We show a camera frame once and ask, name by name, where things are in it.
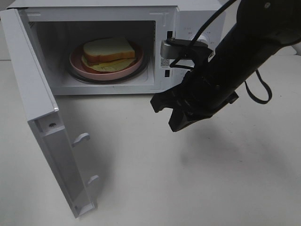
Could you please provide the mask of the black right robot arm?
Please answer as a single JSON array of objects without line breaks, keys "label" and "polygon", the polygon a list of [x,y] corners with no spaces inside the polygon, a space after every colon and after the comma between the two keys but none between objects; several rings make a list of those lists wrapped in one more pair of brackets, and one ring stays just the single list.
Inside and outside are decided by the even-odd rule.
[{"label": "black right robot arm", "polygon": [[243,0],[237,21],[215,50],[197,44],[197,38],[169,38],[170,67],[190,59],[179,85],[155,94],[155,112],[172,109],[169,126],[177,132],[211,118],[238,98],[236,89],[281,48],[301,41],[301,3],[298,0]]}]

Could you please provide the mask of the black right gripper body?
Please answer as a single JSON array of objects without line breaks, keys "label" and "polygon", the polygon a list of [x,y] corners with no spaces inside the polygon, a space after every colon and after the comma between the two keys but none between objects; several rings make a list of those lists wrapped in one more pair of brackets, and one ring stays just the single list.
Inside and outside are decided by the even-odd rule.
[{"label": "black right gripper body", "polygon": [[239,78],[233,75],[208,74],[207,77],[188,71],[181,83],[180,119],[208,119],[238,99]]}]

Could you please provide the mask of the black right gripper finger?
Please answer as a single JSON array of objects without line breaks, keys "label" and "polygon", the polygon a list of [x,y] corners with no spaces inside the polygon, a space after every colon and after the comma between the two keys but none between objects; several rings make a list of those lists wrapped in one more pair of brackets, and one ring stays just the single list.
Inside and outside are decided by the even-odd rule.
[{"label": "black right gripper finger", "polygon": [[198,121],[208,119],[209,110],[203,108],[173,108],[169,126],[173,132],[178,132]]},{"label": "black right gripper finger", "polygon": [[154,94],[150,101],[154,112],[158,113],[164,108],[170,108],[184,112],[185,103],[182,97],[183,91],[183,85],[180,84],[164,92]]}]

